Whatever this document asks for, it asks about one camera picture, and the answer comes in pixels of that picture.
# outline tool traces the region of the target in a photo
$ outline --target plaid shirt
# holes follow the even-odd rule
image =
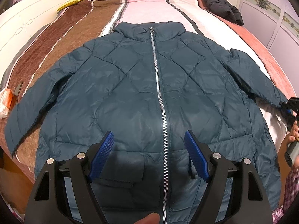
[[[283,205],[272,212],[273,224],[276,224],[283,213],[291,206],[299,192],[299,168],[293,169],[286,178]]]

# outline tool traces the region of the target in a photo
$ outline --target jacket sleeve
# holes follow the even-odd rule
[[[20,103],[14,107],[4,130],[11,154],[45,109],[55,102],[66,81],[91,56],[93,44],[94,41],[89,41],[60,58],[28,89]]]
[[[228,51],[208,38],[204,40],[243,91],[254,94],[277,108],[281,107],[280,101],[287,102],[285,95],[247,53],[236,49]]]
[[[229,4],[225,4],[219,0],[207,0],[207,7],[211,10],[215,15],[222,17],[232,23],[236,23],[237,19],[229,7]]]
[[[233,14],[235,15],[237,24],[240,26],[243,26],[244,22],[243,22],[242,15],[241,15],[240,11],[233,5],[230,5],[230,9],[233,12]]]

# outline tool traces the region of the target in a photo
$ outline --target teal puffer jacket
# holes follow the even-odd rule
[[[255,97],[276,107],[287,100],[246,53],[225,50],[181,23],[122,22],[42,75],[13,109],[5,137],[13,153],[47,110],[37,176],[48,158],[70,159],[110,130],[115,146],[92,183],[109,223],[132,224],[158,212],[163,224],[183,224],[206,187],[184,147],[187,130],[227,159],[252,160],[272,209],[278,206],[277,153]],[[231,184],[229,179],[218,219]]]

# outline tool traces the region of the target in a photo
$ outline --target decorative border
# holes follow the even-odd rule
[[[295,21],[289,14],[284,13],[282,24],[299,40],[299,23],[297,21]]]
[[[248,1],[251,4],[258,6],[259,8],[263,9],[264,11],[266,11],[268,14],[270,14],[273,18],[277,20],[280,17],[281,9],[268,0],[245,0],[245,1]],[[297,21],[295,21],[289,14],[284,13],[281,24],[284,25],[299,40],[299,23]]]
[[[276,5],[274,5],[273,3],[271,3],[270,1],[268,1],[268,0],[245,0],[245,1],[248,1],[248,2],[252,3],[253,5],[258,6],[259,8],[263,9],[269,15],[274,17],[276,20],[279,19],[281,9],[279,7],[277,7]]]

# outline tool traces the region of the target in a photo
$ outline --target black jacket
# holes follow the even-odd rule
[[[212,13],[234,24],[243,26],[243,19],[239,10],[227,0],[203,0]]]

